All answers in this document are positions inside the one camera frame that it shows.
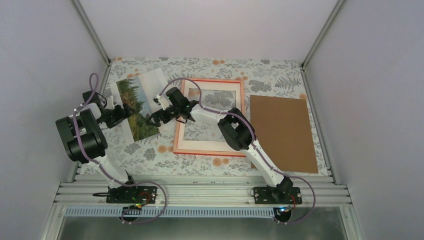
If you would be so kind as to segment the landscape photo print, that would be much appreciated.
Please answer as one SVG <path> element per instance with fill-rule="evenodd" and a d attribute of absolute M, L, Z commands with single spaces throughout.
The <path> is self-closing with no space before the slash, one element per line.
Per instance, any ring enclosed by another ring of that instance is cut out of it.
<path fill-rule="evenodd" d="M 122 121 L 123 136 L 127 144 L 132 144 L 160 133 L 161 127 L 146 124 L 150 115 L 161 107 L 154 98 L 167 85 L 161 68 L 110 83 L 111 93 L 121 107 L 127 104 L 132 115 Z"/>

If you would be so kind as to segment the brown backing board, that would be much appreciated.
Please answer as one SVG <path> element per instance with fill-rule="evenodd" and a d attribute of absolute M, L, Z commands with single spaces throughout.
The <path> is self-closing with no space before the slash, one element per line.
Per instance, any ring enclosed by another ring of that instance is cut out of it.
<path fill-rule="evenodd" d="M 281 171 L 319 172 L 306 100 L 251 95 L 250 123 Z"/>

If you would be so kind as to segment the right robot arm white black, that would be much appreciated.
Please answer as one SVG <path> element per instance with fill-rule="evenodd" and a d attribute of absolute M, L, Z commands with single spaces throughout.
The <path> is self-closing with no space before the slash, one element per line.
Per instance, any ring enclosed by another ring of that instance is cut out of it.
<path fill-rule="evenodd" d="M 207 107 L 200 100 L 188 100 L 177 87 L 168 90 L 166 96 L 158 94 L 153 100 L 162 108 L 147 118 L 148 125 L 159 127 L 173 119 L 183 124 L 187 121 L 216 124 L 226 144 L 243 153 L 260 172 L 274 202 L 282 204 L 294 198 L 292 180 L 271 161 L 260 146 L 253 126 L 238 108 Z"/>

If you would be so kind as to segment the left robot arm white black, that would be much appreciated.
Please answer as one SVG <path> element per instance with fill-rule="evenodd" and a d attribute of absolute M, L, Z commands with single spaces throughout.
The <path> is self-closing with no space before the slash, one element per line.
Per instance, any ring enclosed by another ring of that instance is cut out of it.
<path fill-rule="evenodd" d="M 55 121 L 60 139 L 67 156 L 73 162 L 86 164 L 96 169 L 108 182 L 110 189 L 119 187 L 119 196 L 131 203 L 139 197 L 139 188 L 126 170 L 109 158 L 108 143 L 101 124 L 111 129 L 134 115 L 126 103 L 115 103 L 114 97 L 101 100 L 95 91 L 82 94 L 84 103 L 72 115 Z"/>

